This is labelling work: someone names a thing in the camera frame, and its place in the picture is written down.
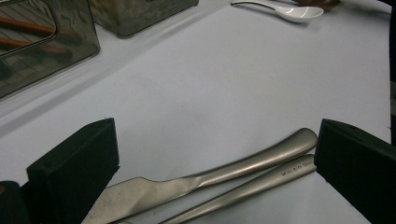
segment white table surface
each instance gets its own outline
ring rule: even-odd
[[[230,2],[201,0],[129,39],[96,26],[99,55],[0,102],[0,179],[24,184],[33,161],[105,118],[115,119],[120,148],[109,185],[201,172],[300,128],[318,133],[322,119],[389,142],[388,5],[342,0],[303,25]],[[128,220],[157,223],[250,178]],[[368,221],[314,173],[192,223]]]

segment white ceramic spoon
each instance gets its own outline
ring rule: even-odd
[[[308,22],[323,14],[323,9],[320,7],[279,7],[257,0],[235,0],[231,2],[231,6],[242,4],[253,4],[262,7],[269,7],[283,19],[293,22]]]

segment silver handle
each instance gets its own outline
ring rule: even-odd
[[[296,159],[314,148],[317,141],[318,137],[312,130],[302,128],[263,151],[191,177],[198,180],[199,187],[215,185]]]
[[[258,193],[272,189],[274,187],[289,183],[292,180],[315,172],[317,167],[314,164],[313,155],[304,155],[301,158],[281,165],[274,170],[260,175],[247,183],[227,191],[220,196],[201,203],[179,215],[171,217],[162,224],[186,223],[198,217],[212,213],[222,207],[240,203]]]

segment white tablecloth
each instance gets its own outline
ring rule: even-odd
[[[294,24],[270,9],[230,2],[201,0],[129,39],[97,26],[98,56],[0,102],[0,179],[24,184],[28,165],[105,118],[115,119],[120,148],[109,185],[201,172],[300,128],[318,133],[322,119],[389,142],[389,6],[343,0]],[[157,223],[250,178],[129,220]],[[368,221],[314,173],[193,223]]]

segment white spoon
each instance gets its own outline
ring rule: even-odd
[[[253,4],[262,7],[269,7],[283,19],[293,22],[307,22],[323,14],[323,9],[320,7],[279,7],[257,0],[235,0],[231,2],[231,6],[242,4]]]

